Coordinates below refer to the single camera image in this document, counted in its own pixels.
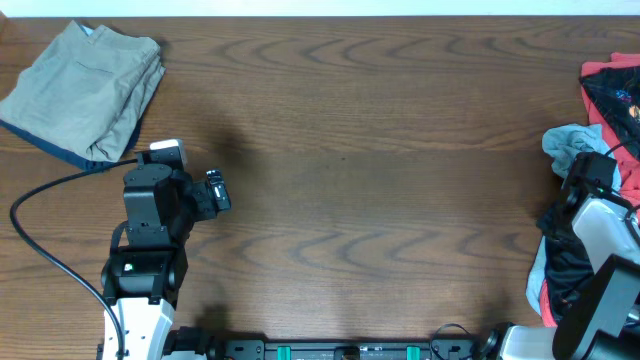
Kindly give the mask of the black printed jersey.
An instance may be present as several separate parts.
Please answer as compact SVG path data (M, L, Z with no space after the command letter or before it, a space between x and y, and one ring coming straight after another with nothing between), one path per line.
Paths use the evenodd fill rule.
M607 67L580 83L618 142L639 158L639 67Z

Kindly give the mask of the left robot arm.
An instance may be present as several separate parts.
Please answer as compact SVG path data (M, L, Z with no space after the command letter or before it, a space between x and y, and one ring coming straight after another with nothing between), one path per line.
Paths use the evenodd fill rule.
M102 270L103 359L160 359L188 269L185 243L197 222L231 208L222 173L202 181L180 167L143 164L124 176L127 221Z

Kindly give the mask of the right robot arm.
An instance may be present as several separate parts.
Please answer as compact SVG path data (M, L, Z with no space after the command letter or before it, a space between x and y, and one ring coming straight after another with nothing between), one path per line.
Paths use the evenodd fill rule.
M639 220L612 189L614 159L582 152L538 222L546 238L586 259L592 277L555 327L508 325L490 359L636 359L639 356Z

